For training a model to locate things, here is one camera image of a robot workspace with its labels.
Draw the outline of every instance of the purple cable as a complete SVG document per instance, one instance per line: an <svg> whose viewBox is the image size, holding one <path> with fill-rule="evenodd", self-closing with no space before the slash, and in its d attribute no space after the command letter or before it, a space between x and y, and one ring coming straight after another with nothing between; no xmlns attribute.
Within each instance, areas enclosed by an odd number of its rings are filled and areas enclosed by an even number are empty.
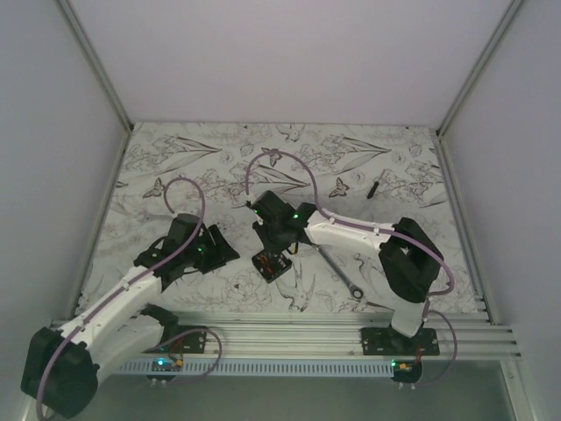
<svg viewBox="0 0 561 421"><path fill-rule="evenodd" d="M188 383L196 383L196 382L199 382L200 380L204 379L205 377L207 377L210 373L212 373L212 372L215 370L215 368L217 367L218 363L220 362L220 359L222 358L222 349L223 349L223 347L222 347L222 340L220 340L220 338L218 337L218 335L216 335L211 329L206 329L206 328L190 329L190 330L188 330L188 331L181 332L181 333L179 333L178 335L175 335L173 338L167 340L166 342L162 342L161 344L155 346L154 348L146 349L145 352L147 352L147 351L152 351L152 350L157 349L157 348L159 348L159 347L172 344L172 343L174 343L175 341L177 341L177 339L181 339L181 338L183 338L184 336L187 336L187 335L189 335L189 334L191 334L191 333L197 333L197 332L207 332L207 333L209 333L211 336L213 336L214 339L217 340L217 344L218 344L218 356L217 356L217 358L214 360L214 362L212 363L212 365L211 365L204 373L201 373L201 374L199 374L199 375L196 375L195 377L191 377L190 379L187 379L187 380L178 380L178 381L174 381L174 382L171 382L170 384L188 384Z"/></svg>
<svg viewBox="0 0 561 421"><path fill-rule="evenodd" d="M302 167L308 172L309 174L309 178L312 181L312 186L314 188L314 201L316 203L316 207L317 207L317 211L324 217L327 219L333 219L333 222L339 225L344 225L344 226L348 226L350 228L355 228L355 229L359 229L359 230L364 230L364 231L368 231L368 232L372 232L374 229L371 226L366 226L366 225L362 225L362 224L355 224L353 222L348 222L348 221L344 221L342 219L337 219L335 214L330 215L329 213L327 213L325 211L324 208L322 208L322 206L319 203L319 197L317 194L317 183L316 183L316 178L314 177L314 175L312 174L312 170L308 167L308 165L302 161L300 158L298 158L296 155L293 155L291 153L288 152L282 152L279 151L278 149L271 149L270 151L266 151L263 153L260 153L259 155L257 155L255 158L253 158L249 164L247 165L247 169L245 170L245 193L249 196L249 175L252 171L252 165L253 163L258 160L259 158L261 158L262 156L266 156L266 155L273 155L273 154L280 154L280 155L285 155L289 158L292 158L293 160L295 160L296 162L298 162L300 165L302 165ZM440 256L438 256L436 253L434 253L432 250L430 250L428 247L426 247L424 244L420 243L419 241L417 241L416 239L412 239L411 237L401 234L400 232L396 232L396 231L392 231L392 230L386 230L383 228L379 229L379 233L381 234L386 234L386 235L392 235L394 237L397 237L399 239L403 239L405 241L407 241L409 244L416 246L418 248L420 248L421 250L423 250L426 254L428 254L431 258L433 258L434 260L437 261L437 263L442 267L442 269L444 269L444 272L446 272L446 274L448 275L448 288L444 289L442 291L435 291L435 292L429 292L429 294L427 296L443 296L445 294L449 294L450 292L452 292L452 290L454 289L454 287L456 286L456 281L454 280L454 274L452 273L450 267L444 262L444 260L442 260L440 258ZM427 316L427 312L429 310L429 301L427 301L427 304L425 304L425 308L423 311L423 316L426 317Z"/></svg>
<svg viewBox="0 0 561 421"><path fill-rule="evenodd" d="M148 275L151 272L153 272L154 270L164 266L171 259L176 257L179 253L181 253L183 250L185 250L185 248L187 248L187 246L191 243L191 241L193 241L193 239L195 239L195 237L199 233L199 230L201 229L202 219L204 218L204 212L206 211L206 202L204 201L204 193L202 192L202 189L199 187L199 185L196 182L194 182L193 180L191 180L190 178L187 178L187 177L174 178L171 182L166 184L166 187L164 187L164 203L166 204L166 207L172 213L174 213L174 210L171 208L171 206L169 205L169 202L167 201L167 190L169 189L169 186L171 184L173 184L174 182L178 182L178 181L190 182L191 184L193 184L196 187L196 189L199 192L199 197L201 198L201 214L199 215L199 220L196 223L195 229L193 230L193 232L191 233L191 235L189 236L187 241L185 241L177 250L175 250L173 253L171 253L169 256L167 256L165 259L159 261L158 263L156 263L152 267L148 268L144 272L142 272L139 275L136 275L135 277L133 277L129 281L129 285L135 284L136 282L138 282L142 278L144 278L146 275ZM103 310L103 308L105 308L105 306L107 304L109 304L111 301L113 301L115 299L115 297L118 296L119 294L121 294L123 291L125 291L124 287L120 287L120 288L116 289L115 291L113 291L113 293L111 295L109 295L107 298L105 298L97 307L95 307L83 319L83 325L84 326L87 325L92 320L92 318L94 318L101 310ZM37 400L36 400L36 405L35 405L35 408L37 410L37 418L39 419L39 421L47 421L47 418L43 415L43 397L45 396L46 380L48 379L48 376L51 374L51 370L53 369L54 362L59 358L59 356L62 353L64 347L66 345L68 345L68 343L74 338L74 336L76 336L78 334L78 332L80 330L81 330L81 327L77 326L73 331L70 332L70 334L68 334L68 336L56 348L56 350L54 351L50 360L47 362L47 364L45 366L45 370L43 371L43 375L41 376L41 380L39 382L39 387L37 389Z"/></svg>
<svg viewBox="0 0 561 421"><path fill-rule="evenodd" d="M427 388L429 386L434 385L435 383L438 383L438 382L442 381L443 378L445 378L446 375L448 375L450 373L452 367L456 363L456 358L458 357L458 337L456 336L456 331L454 330L454 327L452 326L451 321L440 311L429 310L429 313L434 313L434 314L437 314L438 316L440 316L442 318L442 320L450 328L450 333L452 334L452 339L454 340L454 351L452 352L452 358L450 359L450 362L448 363L448 366L446 366L446 369L443 371L443 373L441 375L439 375L436 379L431 380L429 382L416 383L415 388Z"/></svg>

